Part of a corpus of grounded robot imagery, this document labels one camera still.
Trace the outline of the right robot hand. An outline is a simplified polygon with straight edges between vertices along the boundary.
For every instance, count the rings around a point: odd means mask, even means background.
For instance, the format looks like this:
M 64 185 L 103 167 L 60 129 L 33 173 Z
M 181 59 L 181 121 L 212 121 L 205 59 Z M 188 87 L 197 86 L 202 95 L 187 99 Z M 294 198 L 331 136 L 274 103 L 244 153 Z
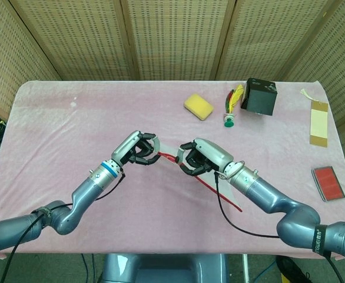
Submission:
M 233 156 L 217 144 L 201 138 L 184 143 L 178 148 L 176 164 L 189 176 L 199 176 L 205 172 L 225 173 Z

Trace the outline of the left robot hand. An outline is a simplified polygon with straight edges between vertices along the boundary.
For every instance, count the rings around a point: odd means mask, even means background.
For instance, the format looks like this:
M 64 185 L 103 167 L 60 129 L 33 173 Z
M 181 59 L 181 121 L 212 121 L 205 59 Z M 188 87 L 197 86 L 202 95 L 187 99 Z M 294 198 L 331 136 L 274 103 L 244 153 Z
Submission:
M 131 133 L 112 153 L 111 159 L 119 167 L 123 167 L 128 162 L 141 165 L 152 165 L 158 161 L 160 155 L 156 153 L 155 145 L 151 144 L 157 136 L 153 133 L 143 133 L 134 131 Z

